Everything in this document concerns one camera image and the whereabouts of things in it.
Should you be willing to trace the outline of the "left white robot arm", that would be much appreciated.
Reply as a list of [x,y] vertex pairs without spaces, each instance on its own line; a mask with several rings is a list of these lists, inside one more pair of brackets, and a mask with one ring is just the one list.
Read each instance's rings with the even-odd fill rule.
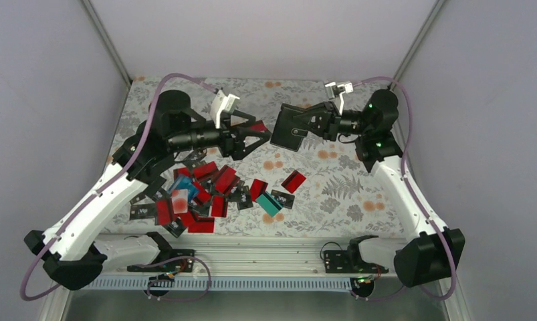
[[68,290],[79,290],[108,270],[132,265],[165,269],[172,249],[159,233],[117,241],[101,241],[98,235],[135,196],[156,194],[178,152],[216,147],[224,157],[239,161],[270,139],[268,130],[255,129],[254,116],[244,112],[236,116],[245,122],[232,125],[231,113],[224,111],[206,120],[192,109],[185,92],[156,95],[148,120],[113,154],[92,190],[52,227],[25,236],[26,246],[46,274]]

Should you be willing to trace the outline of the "black card holder wallet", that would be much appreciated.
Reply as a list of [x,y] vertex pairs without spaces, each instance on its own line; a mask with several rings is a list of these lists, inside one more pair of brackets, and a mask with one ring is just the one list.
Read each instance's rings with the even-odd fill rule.
[[309,132],[314,132],[318,118],[325,115],[323,107],[302,109],[282,104],[270,143],[274,146],[297,152]]

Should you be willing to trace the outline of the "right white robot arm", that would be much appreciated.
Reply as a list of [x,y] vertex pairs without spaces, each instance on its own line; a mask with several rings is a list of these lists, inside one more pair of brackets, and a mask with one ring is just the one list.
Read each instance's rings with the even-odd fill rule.
[[378,236],[353,239],[346,258],[351,270],[363,272],[375,263],[395,272],[408,288],[448,278],[452,293],[465,237],[436,214],[409,172],[407,156],[391,132],[398,105],[396,94],[381,89],[361,111],[339,112],[331,101],[307,109],[292,106],[285,117],[290,127],[284,132],[292,134],[294,148],[308,133],[329,141],[355,135],[357,158],[387,193],[399,217],[406,242]]

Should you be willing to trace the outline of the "red striped card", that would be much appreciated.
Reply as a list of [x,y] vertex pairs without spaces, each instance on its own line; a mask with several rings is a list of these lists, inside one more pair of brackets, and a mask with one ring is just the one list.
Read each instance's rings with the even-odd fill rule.
[[297,170],[294,170],[282,183],[281,186],[289,193],[293,194],[305,182],[306,177]]

